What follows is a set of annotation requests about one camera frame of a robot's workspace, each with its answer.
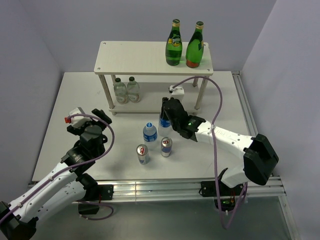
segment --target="green bottle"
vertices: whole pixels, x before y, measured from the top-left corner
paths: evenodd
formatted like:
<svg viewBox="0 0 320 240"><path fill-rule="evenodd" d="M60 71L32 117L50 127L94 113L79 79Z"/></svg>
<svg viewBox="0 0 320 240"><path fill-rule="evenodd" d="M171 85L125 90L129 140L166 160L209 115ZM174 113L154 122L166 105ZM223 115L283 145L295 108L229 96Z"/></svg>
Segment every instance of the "green bottle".
<svg viewBox="0 0 320 240"><path fill-rule="evenodd" d="M178 65L182 54L182 41L180 34L180 20L173 19L172 29L165 45L165 60L171 65Z"/></svg>
<svg viewBox="0 0 320 240"><path fill-rule="evenodd" d="M186 48L186 65L189 68L197 68L200 65L202 55L204 54L204 41L202 37L203 28L204 23L202 21L197 21L195 31Z"/></svg>

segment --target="shelf top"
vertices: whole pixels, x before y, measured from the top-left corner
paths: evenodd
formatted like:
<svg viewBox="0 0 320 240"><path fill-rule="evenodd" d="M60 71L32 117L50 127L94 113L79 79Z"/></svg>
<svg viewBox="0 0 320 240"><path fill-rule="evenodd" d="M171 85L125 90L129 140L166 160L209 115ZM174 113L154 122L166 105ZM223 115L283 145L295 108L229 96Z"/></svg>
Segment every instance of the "shelf top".
<svg viewBox="0 0 320 240"><path fill-rule="evenodd" d="M186 65L188 42L182 43L180 64L166 62L165 41L102 41L96 58L94 73L97 75L167 75L212 76L214 69L209 44L204 43L200 66Z"/></svg>

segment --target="silver can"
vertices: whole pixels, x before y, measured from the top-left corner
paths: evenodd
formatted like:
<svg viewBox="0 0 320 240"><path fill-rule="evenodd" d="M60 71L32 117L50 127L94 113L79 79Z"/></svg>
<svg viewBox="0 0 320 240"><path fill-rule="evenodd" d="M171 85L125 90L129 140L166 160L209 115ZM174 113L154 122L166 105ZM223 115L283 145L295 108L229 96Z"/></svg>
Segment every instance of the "silver can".
<svg viewBox="0 0 320 240"><path fill-rule="evenodd" d="M150 157L149 157L149 151L148 151L148 147L144 144L140 144L137 148L136 148L136 152L138 154L138 159L139 162L142 165L145 165L149 162Z"/></svg>
<svg viewBox="0 0 320 240"><path fill-rule="evenodd" d="M169 157L171 154L172 143L172 139L167 136L161 140L161 155L165 158Z"/></svg>

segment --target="bottle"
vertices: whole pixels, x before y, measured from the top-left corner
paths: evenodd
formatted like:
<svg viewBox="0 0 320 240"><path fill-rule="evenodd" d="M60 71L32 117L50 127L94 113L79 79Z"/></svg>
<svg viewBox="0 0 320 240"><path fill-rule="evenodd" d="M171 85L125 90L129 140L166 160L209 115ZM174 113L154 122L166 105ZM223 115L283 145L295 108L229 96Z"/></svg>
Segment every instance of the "bottle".
<svg viewBox="0 0 320 240"><path fill-rule="evenodd" d="M151 122L148 122L143 128L143 139L149 150L158 146L157 137L157 128Z"/></svg>
<svg viewBox="0 0 320 240"><path fill-rule="evenodd" d="M165 45L165 60L171 65L175 66L180 63L182 54L182 41L180 34L180 20L173 19L172 29Z"/></svg>
<svg viewBox="0 0 320 240"><path fill-rule="evenodd" d="M171 123L169 121L168 116L164 112L164 109L161 108L161 113L159 115L159 125L158 125L158 133L162 137L168 137L171 132Z"/></svg>
<svg viewBox="0 0 320 240"><path fill-rule="evenodd" d="M128 101L127 87L123 82L121 82L121 79L119 77L115 79L113 90L114 90L116 100L120 104L126 104Z"/></svg>
<svg viewBox="0 0 320 240"><path fill-rule="evenodd" d="M129 82L126 85L128 91L129 100L133 103L137 103L140 100L140 86L139 83L135 81L133 76L129 77Z"/></svg>
<svg viewBox="0 0 320 240"><path fill-rule="evenodd" d="M202 29L204 23L197 21L195 25L195 31L189 41L188 47L186 48L186 65L189 68L197 68L201 62L202 55L204 54L204 41L202 36Z"/></svg>

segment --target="bottle label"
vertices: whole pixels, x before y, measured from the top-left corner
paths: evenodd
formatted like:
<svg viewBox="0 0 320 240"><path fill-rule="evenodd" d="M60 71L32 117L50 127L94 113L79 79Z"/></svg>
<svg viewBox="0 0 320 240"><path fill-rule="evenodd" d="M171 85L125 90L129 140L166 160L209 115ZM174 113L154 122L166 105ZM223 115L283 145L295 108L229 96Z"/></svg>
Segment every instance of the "bottle label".
<svg viewBox="0 0 320 240"><path fill-rule="evenodd" d="M163 128L168 128L171 126L171 123L169 120L165 120L165 119L160 118L159 122L160 122L161 127L163 127Z"/></svg>
<svg viewBox="0 0 320 240"><path fill-rule="evenodd" d="M201 41L198 45L199 51L204 47L204 41Z"/></svg>
<svg viewBox="0 0 320 240"><path fill-rule="evenodd" d="M139 94L130 93L128 94L128 97L133 103L137 103L139 101Z"/></svg>
<svg viewBox="0 0 320 240"><path fill-rule="evenodd" d="M155 132L153 135L149 136L146 135L145 133L143 133L143 138L146 142L154 142L155 140L157 140L158 134L157 132Z"/></svg>
<svg viewBox="0 0 320 240"><path fill-rule="evenodd" d="M179 47L181 45L181 36L176 35L173 38L169 38L167 44L172 44L174 47Z"/></svg>
<svg viewBox="0 0 320 240"><path fill-rule="evenodd" d="M115 98L120 104L124 104L127 101L127 98L125 96L116 95Z"/></svg>

